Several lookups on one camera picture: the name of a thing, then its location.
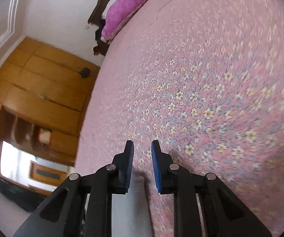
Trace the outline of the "grey sweatpants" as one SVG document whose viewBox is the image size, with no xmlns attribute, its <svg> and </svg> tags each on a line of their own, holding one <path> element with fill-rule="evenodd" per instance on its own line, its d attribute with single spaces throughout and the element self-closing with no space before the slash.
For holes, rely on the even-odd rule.
<svg viewBox="0 0 284 237">
<path fill-rule="evenodd" d="M 113 194 L 111 235 L 115 237 L 153 236 L 145 178 L 137 172 L 131 176 L 127 194 Z"/>
</svg>

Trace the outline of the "wooden wardrobe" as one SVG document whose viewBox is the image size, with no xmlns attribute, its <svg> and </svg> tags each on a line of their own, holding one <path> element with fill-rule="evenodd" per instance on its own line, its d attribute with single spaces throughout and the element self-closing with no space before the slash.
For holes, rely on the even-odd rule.
<svg viewBox="0 0 284 237">
<path fill-rule="evenodd" d="M 79 72 L 87 67 L 88 78 Z M 25 38 L 0 68 L 1 142 L 52 162 L 75 163 L 79 134 L 99 67 Z"/>
</svg>

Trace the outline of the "black wardrobe knob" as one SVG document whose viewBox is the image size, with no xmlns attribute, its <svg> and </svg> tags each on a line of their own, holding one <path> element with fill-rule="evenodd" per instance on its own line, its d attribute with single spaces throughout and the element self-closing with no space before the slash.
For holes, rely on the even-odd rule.
<svg viewBox="0 0 284 237">
<path fill-rule="evenodd" d="M 80 72 L 79 75 L 82 78 L 88 78 L 91 74 L 91 70 L 87 67 L 84 67 Z"/>
</svg>

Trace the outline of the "pink floral bedspread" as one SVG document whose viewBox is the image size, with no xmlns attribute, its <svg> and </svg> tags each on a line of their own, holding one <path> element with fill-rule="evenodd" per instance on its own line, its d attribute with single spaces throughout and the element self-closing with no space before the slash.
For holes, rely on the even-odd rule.
<svg viewBox="0 0 284 237">
<path fill-rule="evenodd" d="M 271 231 L 284 231 L 284 0 L 148 0 L 112 41 L 83 122 L 76 171 L 134 142 L 155 236 L 173 235 L 151 143 L 214 172 Z"/>
</svg>

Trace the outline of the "dark item beside headboard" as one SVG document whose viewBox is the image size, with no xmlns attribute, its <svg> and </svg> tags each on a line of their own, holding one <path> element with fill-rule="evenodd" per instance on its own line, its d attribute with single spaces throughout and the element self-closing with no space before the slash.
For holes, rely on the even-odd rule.
<svg viewBox="0 0 284 237">
<path fill-rule="evenodd" d="M 93 53 L 95 56 L 105 56 L 109 49 L 109 45 L 101 40 L 101 34 L 105 24 L 106 21 L 104 19 L 100 20 L 98 29 L 95 31 L 95 40 L 97 42 L 97 44 L 93 47 Z"/>
</svg>

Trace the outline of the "purple fluffy pillow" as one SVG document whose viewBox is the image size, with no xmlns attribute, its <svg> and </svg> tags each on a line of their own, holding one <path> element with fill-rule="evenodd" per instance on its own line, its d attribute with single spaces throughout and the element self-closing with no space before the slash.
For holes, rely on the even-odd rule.
<svg viewBox="0 0 284 237">
<path fill-rule="evenodd" d="M 110 0 L 102 13 L 101 41 L 111 42 L 147 0 Z"/>
</svg>

